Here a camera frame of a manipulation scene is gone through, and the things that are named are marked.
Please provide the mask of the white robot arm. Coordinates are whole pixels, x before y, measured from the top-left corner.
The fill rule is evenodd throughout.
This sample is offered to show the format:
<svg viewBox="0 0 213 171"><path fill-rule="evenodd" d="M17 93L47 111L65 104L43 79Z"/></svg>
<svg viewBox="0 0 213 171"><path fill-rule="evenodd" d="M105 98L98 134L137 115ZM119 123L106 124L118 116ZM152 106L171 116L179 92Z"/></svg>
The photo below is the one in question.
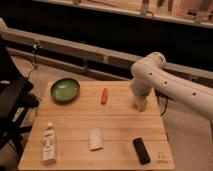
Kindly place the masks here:
<svg viewBox="0 0 213 171"><path fill-rule="evenodd" d="M155 88L209 120L213 138L213 88L169 74L165 66L166 59L160 52L152 52L131 66L134 104L143 110L146 97Z"/></svg>

